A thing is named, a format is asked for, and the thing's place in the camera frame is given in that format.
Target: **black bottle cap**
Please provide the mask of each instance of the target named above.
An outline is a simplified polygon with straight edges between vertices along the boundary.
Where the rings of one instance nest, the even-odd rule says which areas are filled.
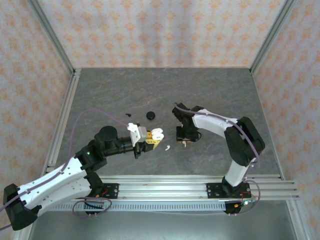
[[[149,119],[149,120],[153,120],[153,119],[155,119],[155,117],[156,117],[156,114],[153,111],[149,111],[146,114],[146,118]]]

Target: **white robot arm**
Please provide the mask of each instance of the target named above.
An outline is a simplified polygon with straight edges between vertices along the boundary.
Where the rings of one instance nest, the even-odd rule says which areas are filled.
[[[64,202],[101,196],[104,185],[95,171],[107,164],[108,156],[133,151],[137,159],[142,152],[156,148],[164,137],[159,132],[152,134],[139,124],[129,123],[127,129],[130,136],[118,138],[113,126],[105,126],[64,165],[19,187],[15,184],[5,187],[1,209],[5,208],[12,229],[27,227]]]
[[[265,148],[265,143],[252,121],[248,117],[236,119],[213,114],[200,106],[190,110],[182,103],[177,104],[172,113],[182,123],[182,126],[176,127],[178,142],[198,141],[199,129],[208,130],[226,139],[232,162],[222,179],[222,188],[229,197],[234,195],[243,183],[250,163],[256,160],[248,141],[234,125],[238,125],[243,130],[258,154]]]

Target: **patterned wallpaper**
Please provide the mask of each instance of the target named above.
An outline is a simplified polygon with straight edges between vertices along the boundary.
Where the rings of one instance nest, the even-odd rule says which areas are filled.
[[[0,202],[40,176],[70,76],[26,0],[0,1]],[[0,226],[9,224],[2,212]],[[8,228],[0,239],[13,239]]]
[[[320,239],[320,5],[298,0],[255,76],[281,165]]]
[[[249,68],[285,0],[39,2],[75,68]]]

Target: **purple cable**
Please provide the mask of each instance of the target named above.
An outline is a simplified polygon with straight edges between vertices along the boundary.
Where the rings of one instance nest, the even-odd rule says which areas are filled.
[[[123,123],[122,121],[119,121],[118,119],[116,119],[115,117],[113,117],[112,115],[110,115],[109,113],[107,112],[104,112],[102,110],[99,110],[99,109],[88,109],[86,111],[83,111],[78,117],[77,119],[75,120],[75,123],[73,125],[73,128],[72,128],[72,131],[71,131],[71,137],[70,137],[70,144],[69,144],[69,154],[68,154],[68,158],[70,159],[72,157],[72,150],[73,150],[73,147],[72,147],[72,144],[73,144],[73,141],[74,141],[74,137],[75,137],[75,132],[76,132],[76,128],[78,127],[78,124],[79,124],[79,121],[80,119],[82,118],[82,116],[86,113],[91,113],[91,112],[96,112],[96,113],[100,113],[100,114],[103,114],[103,115],[106,115],[107,117],[111,118],[112,120],[116,121],[118,124],[120,125],[123,125],[125,127],[128,126],[128,124],[125,124]]]
[[[26,191],[21,192],[20,194],[18,194],[17,196],[15,196],[15,197],[12,198],[11,200],[9,200],[5,205],[3,205],[2,207],[0,207],[0,213],[1,213],[6,207],[8,207],[12,202],[14,202],[15,200],[17,200],[17,199],[20,198],[21,196],[23,196],[23,195],[31,192],[32,190],[37,189],[37,188],[39,188],[39,187],[41,187],[41,186],[43,186],[43,185],[51,182],[52,180],[54,180],[56,177],[58,177],[60,174],[63,173],[63,171],[67,168],[67,166],[68,166],[68,164],[69,164],[69,161],[70,161],[70,158],[71,158],[71,156],[72,156],[72,154],[71,154],[71,152],[72,152],[72,143],[73,143],[73,138],[74,138],[74,135],[75,135],[76,128],[77,128],[77,126],[78,126],[79,120],[82,118],[82,116],[83,116],[84,114],[89,113],[89,112],[97,112],[97,113],[104,114],[104,115],[106,115],[107,117],[115,120],[117,123],[119,123],[119,124],[121,124],[121,125],[124,125],[124,126],[126,126],[126,127],[128,126],[127,124],[125,124],[125,123],[117,120],[117,119],[114,118],[112,115],[110,115],[109,113],[104,112],[104,111],[102,111],[102,110],[99,110],[99,109],[88,109],[88,110],[86,110],[86,111],[83,111],[83,112],[77,117],[77,119],[76,119],[76,121],[75,121],[75,123],[74,123],[74,126],[73,126],[73,128],[72,128],[71,138],[70,138],[70,144],[69,144],[69,157],[68,157],[68,160],[66,161],[66,163],[65,163],[65,164],[63,165],[63,167],[61,168],[61,170],[60,170],[59,172],[57,172],[55,175],[53,175],[52,177],[50,177],[49,179],[47,179],[47,180],[45,180],[45,181],[43,181],[43,182],[41,182],[41,183],[39,183],[39,184],[31,187],[31,188],[28,188]],[[7,228],[9,228],[9,227],[11,227],[11,224],[8,224],[8,225],[6,225],[6,226],[4,226],[4,227],[1,227],[1,228],[0,228],[0,231],[5,230],[5,229],[7,229]]]
[[[104,210],[102,210],[102,211],[100,211],[100,212],[98,212],[98,213],[95,213],[95,214],[94,214],[95,217],[98,216],[98,215],[104,214],[104,213],[105,213],[106,211],[108,211],[108,210],[110,209],[110,207],[112,206],[112,201],[111,201],[109,198],[104,198],[104,197],[88,197],[88,196],[86,196],[86,197],[79,197],[78,199],[83,199],[83,200],[77,201],[77,202],[73,205],[73,207],[72,207],[72,213],[73,213],[73,215],[75,215],[77,218],[80,218],[80,219],[90,218],[91,215],[93,215],[93,214],[84,215],[84,216],[80,216],[80,215],[76,214],[75,207],[76,207],[76,205],[79,204],[79,203],[100,204],[100,203],[101,203],[100,201],[94,201],[94,200],[99,200],[99,199],[100,199],[100,200],[107,200],[107,201],[109,201],[110,205],[109,205],[106,209],[104,209]]]

